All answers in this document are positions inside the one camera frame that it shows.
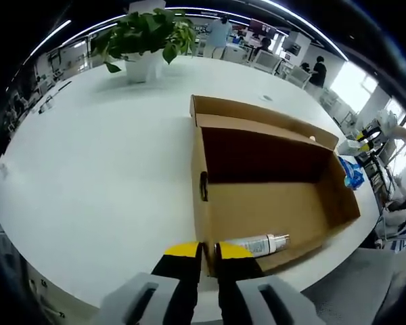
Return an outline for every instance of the office chair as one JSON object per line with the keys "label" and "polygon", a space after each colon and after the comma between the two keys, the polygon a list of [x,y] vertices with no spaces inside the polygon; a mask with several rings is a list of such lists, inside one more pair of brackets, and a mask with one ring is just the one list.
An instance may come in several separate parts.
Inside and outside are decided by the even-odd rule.
{"label": "office chair", "polygon": [[298,66],[294,66],[290,73],[287,75],[286,80],[300,87],[301,89],[304,89],[310,78],[311,74],[309,74],[307,71],[304,71]]}
{"label": "office chair", "polygon": [[260,50],[252,61],[251,67],[270,74],[275,74],[275,71],[280,63],[281,58],[279,56],[275,56],[272,53]]}

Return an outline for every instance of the ceiling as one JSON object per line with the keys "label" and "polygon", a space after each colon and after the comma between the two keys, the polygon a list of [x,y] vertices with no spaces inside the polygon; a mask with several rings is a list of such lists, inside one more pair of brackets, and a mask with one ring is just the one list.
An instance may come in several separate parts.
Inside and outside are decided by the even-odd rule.
{"label": "ceiling", "polygon": [[[0,32],[0,98],[21,62],[61,23],[72,20],[40,52],[60,45],[102,20],[123,14],[129,2],[109,0],[100,5],[93,0],[55,0],[50,1],[47,7],[39,8],[34,1],[15,1],[12,5],[2,1],[0,12],[5,15],[6,23],[0,16],[0,24],[9,28],[6,33],[11,34]],[[406,0],[398,1],[396,7],[389,1],[370,0],[357,1],[354,6],[343,0],[277,2],[314,24],[339,45],[350,60],[370,73],[376,72],[387,92],[397,96],[401,102],[406,101]],[[320,40],[328,51],[339,55],[306,24],[262,0],[167,0],[167,5],[221,9],[285,30],[301,29]]]}

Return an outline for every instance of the can cap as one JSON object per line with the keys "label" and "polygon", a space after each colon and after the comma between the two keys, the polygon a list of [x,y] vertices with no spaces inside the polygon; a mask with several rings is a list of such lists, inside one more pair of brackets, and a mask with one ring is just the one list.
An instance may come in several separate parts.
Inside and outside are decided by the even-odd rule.
{"label": "can cap", "polygon": [[269,254],[282,251],[288,248],[290,244],[290,235],[273,235],[268,234]]}

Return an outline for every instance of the desk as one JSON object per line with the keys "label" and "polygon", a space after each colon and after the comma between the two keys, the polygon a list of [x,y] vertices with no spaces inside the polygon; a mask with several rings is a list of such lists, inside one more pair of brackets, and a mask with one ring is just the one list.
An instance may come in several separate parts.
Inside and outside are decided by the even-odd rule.
{"label": "desk", "polygon": [[[180,56],[148,84],[130,86],[125,71],[105,66],[70,80],[54,108],[26,117],[0,159],[0,224],[34,268],[94,306],[151,272],[166,248],[195,240],[191,94],[276,110],[345,140],[305,91],[222,60]],[[355,195],[361,217],[281,279],[304,290],[362,243],[379,212],[367,180]],[[196,322],[221,317],[214,282],[199,286]]]}

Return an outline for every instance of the person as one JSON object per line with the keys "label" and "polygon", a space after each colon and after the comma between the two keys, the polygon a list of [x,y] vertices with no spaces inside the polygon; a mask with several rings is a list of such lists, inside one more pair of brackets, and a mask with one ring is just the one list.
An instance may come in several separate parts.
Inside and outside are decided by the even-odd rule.
{"label": "person", "polygon": [[206,40],[203,56],[205,58],[221,59],[227,44],[227,38],[231,34],[231,24],[227,16],[213,21],[206,28],[206,31],[209,32],[209,36]]}
{"label": "person", "polygon": [[305,86],[305,91],[318,101],[322,93],[323,84],[325,83],[326,66],[323,64],[325,62],[323,56],[318,56],[316,61],[311,72],[312,76]]}
{"label": "person", "polygon": [[303,69],[305,72],[310,73],[310,64],[304,62],[300,65],[300,68]]}
{"label": "person", "polygon": [[259,53],[260,50],[266,51],[266,52],[270,52],[269,50],[269,46],[271,45],[271,39],[269,39],[268,37],[263,37],[262,41],[261,41],[261,46],[257,47],[254,50],[254,57],[257,57],[257,54]]}

